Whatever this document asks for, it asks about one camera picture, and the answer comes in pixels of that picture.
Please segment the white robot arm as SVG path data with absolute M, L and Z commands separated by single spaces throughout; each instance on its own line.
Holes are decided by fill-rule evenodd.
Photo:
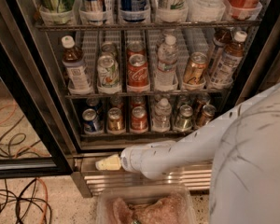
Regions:
M 135 145 L 95 163 L 160 179 L 211 161 L 209 224 L 280 224 L 280 83 L 175 141 Z

